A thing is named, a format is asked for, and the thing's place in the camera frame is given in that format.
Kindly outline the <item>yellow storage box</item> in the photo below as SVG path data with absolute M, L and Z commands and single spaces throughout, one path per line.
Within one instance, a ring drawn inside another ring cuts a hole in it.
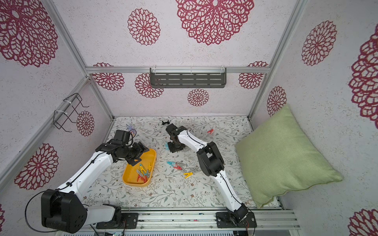
M 156 158 L 157 158 L 157 153 L 154 149 L 150 149 L 148 152 L 142 154 L 141 159 L 142 161 L 136 164 L 135 166 L 131 166 L 128 164 L 125 168 L 122 180 L 124 184 L 129 185 L 129 186 L 134 186 L 134 187 L 146 187 L 149 185 L 152 175 L 153 175 L 153 170 L 155 167 L 156 163 Z M 149 163 L 153 165 L 153 169 L 151 172 L 148 171 Z M 147 171 L 146 173 L 142 173 L 143 175 L 148 177 L 148 181 L 146 183 L 143 182 L 137 182 L 137 177 L 138 173 L 136 170 L 140 170 L 139 165 L 142 164 Z

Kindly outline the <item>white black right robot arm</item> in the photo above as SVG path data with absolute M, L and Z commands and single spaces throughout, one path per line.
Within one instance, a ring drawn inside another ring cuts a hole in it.
M 166 131 L 171 140 L 168 143 L 168 148 L 172 153 L 183 150 L 185 147 L 189 147 L 196 153 L 202 172 L 214 180 L 225 200 L 230 222 L 234 226 L 246 224 L 249 209 L 231 186 L 224 170 L 223 157 L 217 145 L 214 142 L 205 142 L 197 138 L 184 126 L 177 127 L 170 124 Z

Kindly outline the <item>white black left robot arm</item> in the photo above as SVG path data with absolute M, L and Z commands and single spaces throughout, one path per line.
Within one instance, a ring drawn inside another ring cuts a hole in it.
M 123 225 L 121 209 L 115 205 L 88 207 L 83 204 L 85 193 L 95 180 L 113 163 L 125 160 L 134 166 L 149 149 L 141 142 L 131 146 L 121 141 L 107 142 L 97 147 L 87 163 L 57 189 L 48 189 L 41 196 L 42 226 L 66 233 L 76 233 L 83 226 Z

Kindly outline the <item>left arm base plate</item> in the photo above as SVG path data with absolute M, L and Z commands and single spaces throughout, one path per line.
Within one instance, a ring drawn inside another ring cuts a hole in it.
M 95 228 L 99 230 L 136 229 L 138 217 L 138 213 L 121 213 L 114 216 L 111 221 L 97 223 Z

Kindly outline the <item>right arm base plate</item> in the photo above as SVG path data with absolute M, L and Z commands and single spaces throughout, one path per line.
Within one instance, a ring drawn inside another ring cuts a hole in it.
M 257 221 L 255 215 L 252 212 L 248 212 L 246 217 L 240 222 L 233 219 L 228 212 L 217 212 L 216 213 L 216 223 L 218 228 L 256 228 Z

